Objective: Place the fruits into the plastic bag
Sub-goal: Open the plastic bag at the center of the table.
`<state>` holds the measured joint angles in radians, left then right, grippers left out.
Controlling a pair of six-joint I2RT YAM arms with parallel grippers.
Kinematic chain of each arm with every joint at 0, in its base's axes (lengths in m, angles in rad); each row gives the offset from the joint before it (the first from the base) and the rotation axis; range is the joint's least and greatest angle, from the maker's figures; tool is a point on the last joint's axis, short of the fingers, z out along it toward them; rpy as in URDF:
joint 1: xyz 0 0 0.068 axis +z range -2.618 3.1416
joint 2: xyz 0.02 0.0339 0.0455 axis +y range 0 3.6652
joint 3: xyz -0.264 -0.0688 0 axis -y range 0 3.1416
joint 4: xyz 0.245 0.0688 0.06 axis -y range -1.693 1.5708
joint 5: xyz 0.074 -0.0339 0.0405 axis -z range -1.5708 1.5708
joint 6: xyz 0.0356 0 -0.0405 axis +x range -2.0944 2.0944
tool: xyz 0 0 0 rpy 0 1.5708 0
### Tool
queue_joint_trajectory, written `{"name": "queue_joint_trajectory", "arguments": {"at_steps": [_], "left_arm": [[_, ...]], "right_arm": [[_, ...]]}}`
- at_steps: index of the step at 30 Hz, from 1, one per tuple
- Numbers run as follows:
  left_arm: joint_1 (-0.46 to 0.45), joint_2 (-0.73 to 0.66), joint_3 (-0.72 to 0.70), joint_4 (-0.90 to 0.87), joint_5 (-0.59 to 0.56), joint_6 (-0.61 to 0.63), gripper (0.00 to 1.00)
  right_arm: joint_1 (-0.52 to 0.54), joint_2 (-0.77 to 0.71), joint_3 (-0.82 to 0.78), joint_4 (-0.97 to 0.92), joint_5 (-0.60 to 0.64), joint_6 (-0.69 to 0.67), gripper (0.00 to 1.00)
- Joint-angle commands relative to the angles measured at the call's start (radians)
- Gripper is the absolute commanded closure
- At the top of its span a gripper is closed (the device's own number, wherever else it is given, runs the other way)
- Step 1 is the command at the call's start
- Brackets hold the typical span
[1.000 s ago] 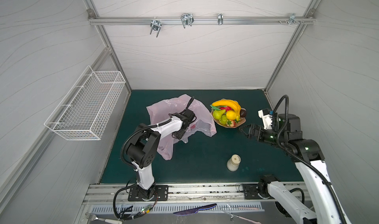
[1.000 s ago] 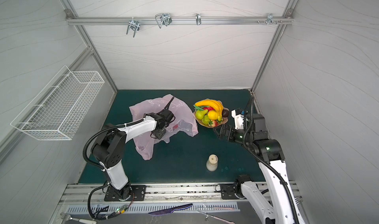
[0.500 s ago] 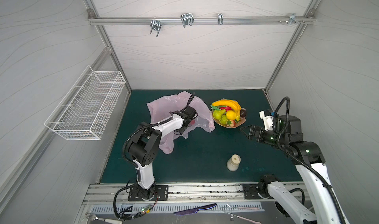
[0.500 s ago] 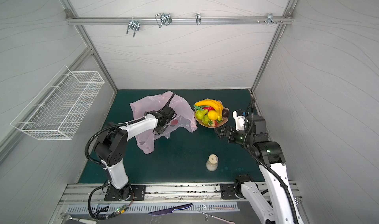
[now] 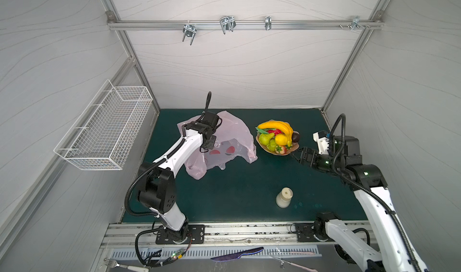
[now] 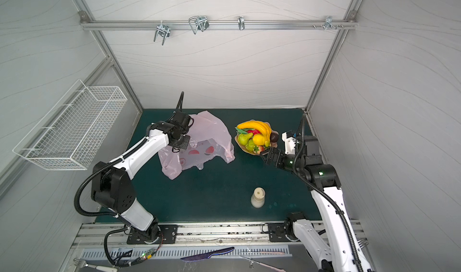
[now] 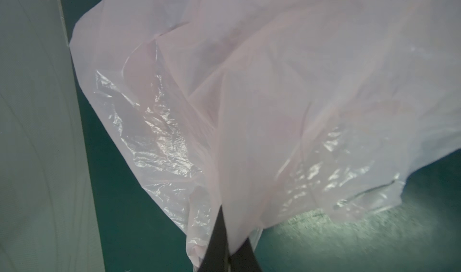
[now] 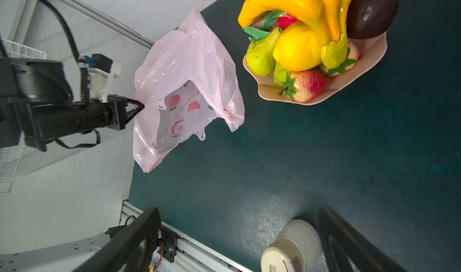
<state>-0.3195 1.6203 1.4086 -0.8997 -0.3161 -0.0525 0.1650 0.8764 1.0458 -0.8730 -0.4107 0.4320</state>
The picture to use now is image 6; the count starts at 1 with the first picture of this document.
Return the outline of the yellow lemon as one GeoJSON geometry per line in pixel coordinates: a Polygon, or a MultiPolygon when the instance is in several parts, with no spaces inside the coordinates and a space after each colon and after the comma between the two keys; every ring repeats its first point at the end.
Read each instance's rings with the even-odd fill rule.
{"type": "Polygon", "coordinates": [[[267,139],[263,134],[256,134],[253,136],[252,140],[256,146],[265,146],[267,139]]]}

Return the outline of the yellow banana bunch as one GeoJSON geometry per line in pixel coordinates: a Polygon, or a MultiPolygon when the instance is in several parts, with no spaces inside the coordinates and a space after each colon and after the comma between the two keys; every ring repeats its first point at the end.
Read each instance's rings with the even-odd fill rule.
{"type": "Polygon", "coordinates": [[[272,129],[269,126],[269,124],[261,121],[256,121],[256,120],[250,120],[244,123],[241,123],[237,126],[238,131],[243,131],[247,132],[249,129],[257,129],[258,131],[261,132],[261,134],[265,135],[266,137],[266,143],[265,147],[270,147],[271,142],[270,142],[270,134],[272,133],[272,129]]]}

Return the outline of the pink plastic bag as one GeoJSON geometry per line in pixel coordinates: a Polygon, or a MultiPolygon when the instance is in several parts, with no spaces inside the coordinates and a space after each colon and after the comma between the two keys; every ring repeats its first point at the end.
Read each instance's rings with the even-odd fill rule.
{"type": "Polygon", "coordinates": [[[234,145],[226,125],[209,111],[192,114],[194,120],[188,132],[190,141],[186,149],[174,153],[167,147],[158,152],[162,172],[173,180],[182,171],[196,167],[204,168],[204,164],[216,156],[227,164],[235,160],[234,145]]]}

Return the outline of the dark purple passion fruit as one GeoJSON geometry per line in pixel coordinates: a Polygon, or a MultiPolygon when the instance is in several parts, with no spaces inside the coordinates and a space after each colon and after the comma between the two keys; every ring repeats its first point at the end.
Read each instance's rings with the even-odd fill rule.
{"type": "Polygon", "coordinates": [[[272,132],[270,134],[270,142],[271,143],[276,143],[276,142],[278,142],[278,140],[279,140],[279,134],[276,133],[276,132],[272,132]]]}

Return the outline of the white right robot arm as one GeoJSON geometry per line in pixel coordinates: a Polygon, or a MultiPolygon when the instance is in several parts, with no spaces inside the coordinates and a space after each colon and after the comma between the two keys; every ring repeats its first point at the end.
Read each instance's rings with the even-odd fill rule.
{"type": "Polygon", "coordinates": [[[286,238],[301,242],[321,272],[371,272],[345,208],[342,185],[334,166],[325,164],[317,137],[306,135],[307,117],[298,129],[282,135],[285,149],[270,148],[261,153],[269,165],[292,173],[310,190],[318,207],[324,240],[304,213],[290,213],[285,222],[286,238]]]}

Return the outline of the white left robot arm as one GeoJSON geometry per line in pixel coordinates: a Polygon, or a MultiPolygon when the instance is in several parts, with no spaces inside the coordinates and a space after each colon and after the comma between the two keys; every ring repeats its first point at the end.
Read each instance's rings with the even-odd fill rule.
{"type": "Polygon", "coordinates": [[[74,209],[87,217],[118,218],[142,242],[154,243],[160,236],[158,220],[137,199],[132,180],[139,170],[158,155],[162,171],[171,180],[189,167],[182,154],[200,144],[216,144],[227,162],[234,160],[234,146],[226,125],[208,111],[189,115],[177,108],[167,120],[151,123],[145,136],[119,157],[93,167],[92,174],[78,187],[74,209]]]}

